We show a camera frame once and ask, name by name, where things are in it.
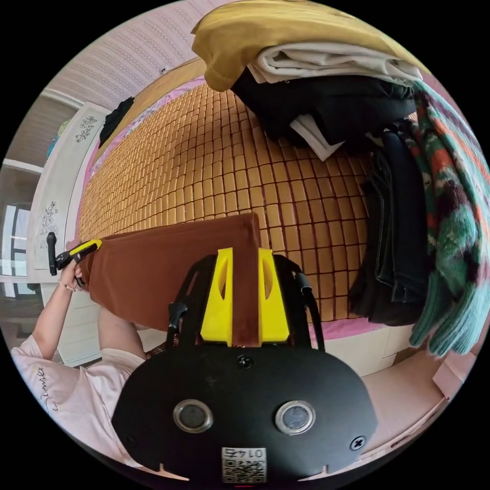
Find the screw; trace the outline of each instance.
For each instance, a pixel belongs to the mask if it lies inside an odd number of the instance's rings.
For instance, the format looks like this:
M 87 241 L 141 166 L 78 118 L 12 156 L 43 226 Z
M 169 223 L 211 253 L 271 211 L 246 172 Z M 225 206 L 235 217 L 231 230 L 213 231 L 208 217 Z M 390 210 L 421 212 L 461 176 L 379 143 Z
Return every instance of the screw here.
M 357 436 L 350 445 L 351 451 L 358 451 L 364 444 L 366 444 L 366 438 L 363 435 Z
M 238 363 L 239 369 L 249 369 L 252 367 L 252 364 L 254 363 L 250 356 L 244 356 L 244 355 L 238 356 L 236 361 Z
M 136 439 L 132 435 L 127 435 L 126 436 L 126 444 L 130 448 L 135 448 L 136 447 Z

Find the jeans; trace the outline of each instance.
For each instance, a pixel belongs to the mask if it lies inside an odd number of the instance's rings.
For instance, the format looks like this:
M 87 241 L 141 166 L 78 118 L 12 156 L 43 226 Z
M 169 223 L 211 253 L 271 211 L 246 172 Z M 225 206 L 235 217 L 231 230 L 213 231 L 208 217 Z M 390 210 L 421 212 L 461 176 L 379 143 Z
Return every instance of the jeans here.
M 409 149 L 386 131 L 364 186 L 366 253 L 349 293 L 351 311 L 386 325 L 415 323 L 428 285 L 427 218 L 422 176 Z

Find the bracelet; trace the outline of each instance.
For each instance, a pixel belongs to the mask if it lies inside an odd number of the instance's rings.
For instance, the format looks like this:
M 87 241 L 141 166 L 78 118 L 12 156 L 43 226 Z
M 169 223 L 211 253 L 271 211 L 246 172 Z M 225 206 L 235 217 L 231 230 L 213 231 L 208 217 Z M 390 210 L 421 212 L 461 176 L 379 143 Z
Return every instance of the bracelet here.
M 63 287 L 65 287 L 66 289 L 68 289 L 71 292 L 75 292 L 76 291 L 76 289 L 74 287 L 68 286 L 68 284 L 65 284 L 64 282 L 61 282 L 61 279 L 58 281 L 58 283 L 61 284 Z

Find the floral decal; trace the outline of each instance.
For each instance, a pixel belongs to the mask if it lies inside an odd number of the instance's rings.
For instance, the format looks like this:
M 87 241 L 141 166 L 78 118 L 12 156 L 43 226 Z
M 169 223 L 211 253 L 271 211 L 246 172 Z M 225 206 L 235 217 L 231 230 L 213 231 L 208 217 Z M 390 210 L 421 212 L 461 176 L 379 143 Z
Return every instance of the floral decal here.
M 97 119 L 93 116 L 88 116 L 85 119 L 82 120 L 80 123 L 80 129 L 81 132 L 75 136 L 77 139 L 77 143 L 80 143 L 84 139 L 87 139 L 88 136 L 90 136 L 90 132 L 92 131 L 94 127 L 94 123 L 97 122 Z
M 41 219 L 41 238 L 47 238 L 49 232 L 53 232 L 55 235 L 58 234 L 58 226 L 55 225 L 54 216 L 58 213 L 58 208 L 56 201 L 52 201 L 51 204 L 44 210 Z M 41 242 L 40 248 L 47 249 L 47 242 L 44 239 Z

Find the mustard yellow shirt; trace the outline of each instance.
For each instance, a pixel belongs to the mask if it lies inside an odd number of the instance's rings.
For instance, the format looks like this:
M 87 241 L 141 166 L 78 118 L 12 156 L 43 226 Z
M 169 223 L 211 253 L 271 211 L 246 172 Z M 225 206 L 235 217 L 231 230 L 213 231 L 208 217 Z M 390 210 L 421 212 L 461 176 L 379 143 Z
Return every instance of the mustard yellow shirt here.
M 342 42 L 393 55 L 429 70 L 408 50 L 352 15 L 308 0 L 241 0 L 205 15 L 192 29 L 192 50 L 218 92 L 231 88 L 262 49 L 292 42 Z

